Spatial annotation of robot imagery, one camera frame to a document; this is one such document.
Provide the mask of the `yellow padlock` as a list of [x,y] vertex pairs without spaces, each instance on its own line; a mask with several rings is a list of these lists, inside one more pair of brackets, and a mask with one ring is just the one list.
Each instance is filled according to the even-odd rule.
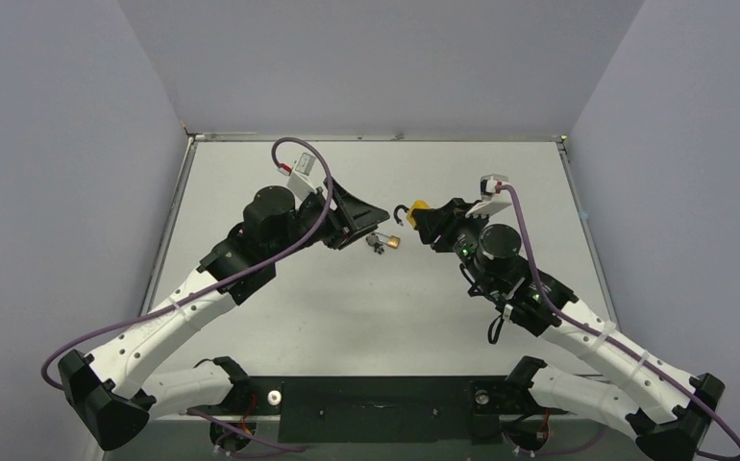
[[411,206],[396,205],[393,209],[393,220],[398,226],[403,226],[405,223],[409,223],[413,229],[417,229],[417,222],[415,218],[415,212],[417,210],[430,209],[431,207],[422,200],[416,200]]

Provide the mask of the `black key bunch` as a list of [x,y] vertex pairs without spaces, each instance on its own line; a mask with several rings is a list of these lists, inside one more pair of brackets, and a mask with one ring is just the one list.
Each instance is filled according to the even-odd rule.
[[381,242],[378,236],[368,235],[366,237],[366,243],[373,249],[375,254],[382,255],[384,253],[385,245]]

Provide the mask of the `brass padlock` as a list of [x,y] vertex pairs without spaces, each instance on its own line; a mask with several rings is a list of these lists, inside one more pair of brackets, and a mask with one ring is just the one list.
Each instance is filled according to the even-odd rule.
[[385,245],[384,249],[398,249],[401,244],[401,238],[395,235],[387,235],[379,232],[371,232],[369,235],[378,236],[381,242]]

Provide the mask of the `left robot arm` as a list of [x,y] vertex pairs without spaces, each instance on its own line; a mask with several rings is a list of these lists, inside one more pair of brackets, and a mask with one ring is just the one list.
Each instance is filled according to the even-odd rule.
[[104,451],[133,440],[152,420],[196,406],[242,410],[248,377],[229,357],[196,369],[160,374],[182,344],[265,286],[277,263],[323,243],[341,250],[387,221],[387,211],[338,183],[296,199],[284,186],[266,186],[243,209],[243,219],[215,244],[157,307],[90,352],[71,350],[57,364],[67,402]]

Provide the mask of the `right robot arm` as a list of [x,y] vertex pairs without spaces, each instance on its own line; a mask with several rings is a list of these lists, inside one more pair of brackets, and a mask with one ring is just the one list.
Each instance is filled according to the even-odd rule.
[[712,423],[724,383],[694,376],[651,355],[574,291],[540,271],[525,220],[491,224],[483,203],[459,198],[433,208],[413,203],[407,220],[437,253],[451,253],[474,296],[503,320],[554,344],[603,376],[593,380],[525,356],[506,379],[506,401],[518,410],[560,409],[628,436],[652,460],[693,460]]

